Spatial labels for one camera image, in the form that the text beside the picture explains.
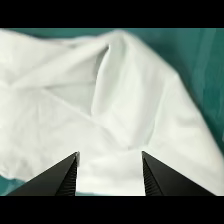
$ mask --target crumpled white cloth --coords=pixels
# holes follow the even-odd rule
[[[224,159],[179,75],[124,31],[0,30],[0,174],[28,181],[80,151],[77,191],[145,195],[141,151],[216,195]]]

